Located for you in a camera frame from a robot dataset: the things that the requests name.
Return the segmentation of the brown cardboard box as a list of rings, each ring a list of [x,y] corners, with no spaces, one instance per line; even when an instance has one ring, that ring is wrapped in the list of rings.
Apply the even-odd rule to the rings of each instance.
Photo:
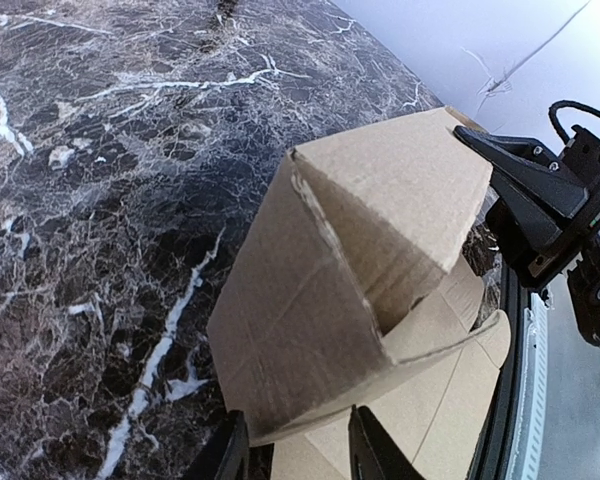
[[[463,255],[491,165],[443,106],[284,156],[207,332],[228,410],[276,479],[349,475],[367,406],[427,479],[464,479],[504,312]]]

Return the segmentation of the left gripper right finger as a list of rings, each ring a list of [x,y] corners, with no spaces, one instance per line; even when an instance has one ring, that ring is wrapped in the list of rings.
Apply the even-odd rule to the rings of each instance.
[[[353,480],[424,480],[367,406],[353,406],[348,422]]]

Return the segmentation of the black front table rail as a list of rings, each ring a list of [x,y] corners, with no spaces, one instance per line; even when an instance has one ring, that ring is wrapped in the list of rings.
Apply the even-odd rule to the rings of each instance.
[[[522,401],[525,310],[529,307],[529,292],[508,266],[502,267],[496,279],[496,305],[504,317],[492,329],[492,339],[503,340],[505,352],[487,371],[489,390],[484,401],[485,416],[466,474],[468,479],[507,477]]]

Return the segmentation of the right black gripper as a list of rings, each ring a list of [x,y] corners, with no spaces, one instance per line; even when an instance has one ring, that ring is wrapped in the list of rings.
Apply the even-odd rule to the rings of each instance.
[[[506,264],[536,293],[566,274],[579,332],[600,347],[600,138],[573,132],[554,154],[529,137],[453,130],[493,165],[487,224]]]

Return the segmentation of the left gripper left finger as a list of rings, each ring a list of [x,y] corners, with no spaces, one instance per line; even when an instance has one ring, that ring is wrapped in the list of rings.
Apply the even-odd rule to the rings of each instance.
[[[231,410],[184,473],[185,480],[246,479],[249,435],[244,413]]]

